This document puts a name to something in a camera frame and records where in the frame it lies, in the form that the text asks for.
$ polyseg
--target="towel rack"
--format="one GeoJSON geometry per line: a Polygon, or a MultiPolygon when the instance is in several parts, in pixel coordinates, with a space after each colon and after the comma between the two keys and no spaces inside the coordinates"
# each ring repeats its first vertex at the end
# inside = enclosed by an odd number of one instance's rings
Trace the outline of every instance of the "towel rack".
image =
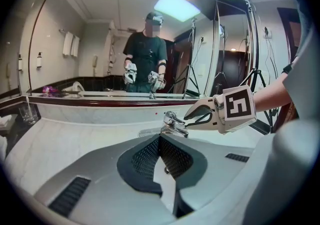
{"type": "Polygon", "coordinates": [[[67,32],[63,28],[59,28],[59,32],[65,35],[67,34],[67,32]]]}
{"type": "Polygon", "coordinates": [[[61,32],[62,34],[67,34],[67,32],[63,28],[60,28],[59,32],[61,32]]]}

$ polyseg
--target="mirror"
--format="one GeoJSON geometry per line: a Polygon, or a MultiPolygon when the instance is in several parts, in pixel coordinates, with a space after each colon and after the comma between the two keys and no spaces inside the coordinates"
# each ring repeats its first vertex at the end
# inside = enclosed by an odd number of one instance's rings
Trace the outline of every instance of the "mirror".
{"type": "MultiPolygon", "coordinates": [[[[197,99],[212,89],[207,81],[214,67],[214,20],[218,20],[215,0],[209,5],[204,0],[45,0],[30,45],[31,93],[42,97],[145,100],[154,92],[156,98],[197,99]],[[185,7],[177,12],[174,2],[185,7]],[[150,36],[147,16],[153,12],[163,23],[150,36]],[[130,37],[134,49],[129,52],[136,53],[131,61],[137,66],[137,74],[136,82],[128,86],[124,52],[130,37]],[[194,48],[200,47],[194,54],[193,38],[194,48]],[[204,68],[203,60],[195,60],[203,56],[211,61],[210,68],[204,68]],[[165,66],[159,69],[161,62],[165,66]],[[188,64],[194,72],[189,71],[188,64]],[[165,85],[151,89],[154,83],[149,83],[150,72],[164,70],[165,85]],[[188,78],[195,73],[199,91],[190,79],[186,80],[187,72],[188,78]]],[[[26,74],[20,75],[20,81],[27,81],[26,74]]]]}
{"type": "Polygon", "coordinates": [[[0,102],[28,91],[28,53],[36,13],[45,0],[16,0],[0,31],[0,102]]]}
{"type": "Polygon", "coordinates": [[[218,2],[219,56],[211,96],[237,87],[249,72],[249,28],[244,10],[218,2]]]}

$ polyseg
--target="towel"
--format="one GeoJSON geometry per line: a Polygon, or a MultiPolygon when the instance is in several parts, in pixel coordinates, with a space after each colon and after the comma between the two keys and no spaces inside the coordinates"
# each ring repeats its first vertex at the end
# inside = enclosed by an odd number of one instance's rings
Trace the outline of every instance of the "towel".
{"type": "Polygon", "coordinates": [[[68,32],[65,35],[63,50],[62,50],[63,55],[70,55],[73,39],[74,39],[74,35],[71,34],[70,32],[68,32]]]}
{"type": "Polygon", "coordinates": [[[80,42],[80,38],[75,35],[73,38],[72,47],[71,47],[71,55],[74,57],[78,56],[79,42],[80,42]]]}
{"type": "Polygon", "coordinates": [[[7,146],[7,138],[0,136],[0,164],[6,159],[7,146]]]}
{"type": "Polygon", "coordinates": [[[5,127],[11,118],[12,118],[12,115],[6,115],[4,117],[0,117],[0,127],[5,127]]]}

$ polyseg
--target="black t-shirt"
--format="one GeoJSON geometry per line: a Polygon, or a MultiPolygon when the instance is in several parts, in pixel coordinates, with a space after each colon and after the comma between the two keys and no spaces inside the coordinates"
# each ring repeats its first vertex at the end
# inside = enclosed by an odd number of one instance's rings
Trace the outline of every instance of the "black t-shirt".
{"type": "Polygon", "coordinates": [[[160,60],[167,60],[166,42],[160,37],[147,37],[142,32],[133,33],[124,47],[125,55],[132,55],[132,63],[136,65],[136,82],[148,82],[151,71],[160,60]]]}

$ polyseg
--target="ceiling light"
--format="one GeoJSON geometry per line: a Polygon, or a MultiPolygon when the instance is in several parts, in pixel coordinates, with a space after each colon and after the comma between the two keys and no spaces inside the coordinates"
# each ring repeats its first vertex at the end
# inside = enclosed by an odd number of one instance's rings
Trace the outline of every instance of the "ceiling light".
{"type": "Polygon", "coordinates": [[[187,0],[158,0],[154,9],[167,14],[180,22],[200,14],[200,10],[187,0]]]}

